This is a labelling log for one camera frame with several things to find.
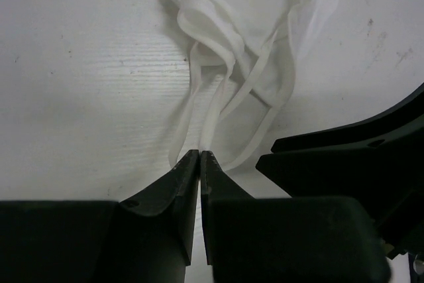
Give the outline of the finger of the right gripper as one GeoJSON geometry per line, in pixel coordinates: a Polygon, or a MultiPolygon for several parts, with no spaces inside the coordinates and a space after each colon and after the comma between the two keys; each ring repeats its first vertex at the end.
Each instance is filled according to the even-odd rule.
{"type": "Polygon", "coordinates": [[[303,150],[368,140],[392,132],[423,115],[423,86],[419,86],[393,107],[371,118],[291,137],[277,139],[271,152],[303,150]]]}
{"type": "Polygon", "coordinates": [[[292,197],[347,196],[366,210],[380,237],[399,253],[423,252],[423,153],[285,152],[256,169],[292,197]]]}

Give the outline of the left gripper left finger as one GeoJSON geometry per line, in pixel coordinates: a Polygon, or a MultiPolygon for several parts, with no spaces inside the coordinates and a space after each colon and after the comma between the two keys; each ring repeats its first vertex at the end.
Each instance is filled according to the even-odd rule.
{"type": "Polygon", "coordinates": [[[2,201],[2,282],[183,282],[199,153],[123,201],[2,201]]]}

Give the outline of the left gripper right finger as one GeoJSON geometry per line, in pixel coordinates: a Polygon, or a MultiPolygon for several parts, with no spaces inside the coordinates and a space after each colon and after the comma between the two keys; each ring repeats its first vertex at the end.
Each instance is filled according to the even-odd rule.
{"type": "Polygon", "coordinates": [[[364,208],[340,196],[256,199],[200,156],[207,262],[216,282],[389,282],[364,208]]]}

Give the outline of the white tank top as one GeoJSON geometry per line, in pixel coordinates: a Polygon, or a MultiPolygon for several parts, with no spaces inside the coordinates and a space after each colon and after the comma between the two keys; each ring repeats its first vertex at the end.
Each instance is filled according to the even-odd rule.
{"type": "Polygon", "coordinates": [[[206,112],[198,149],[211,148],[220,121],[248,95],[267,112],[240,154],[224,165],[241,165],[258,147],[291,97],[298,64],[309,54],[339,0],[171,0],[179,28],[193,40],[189,51],[189,96],[171,143],[175,165],[186,141],[202,69],[225,67],[206,112]]]}

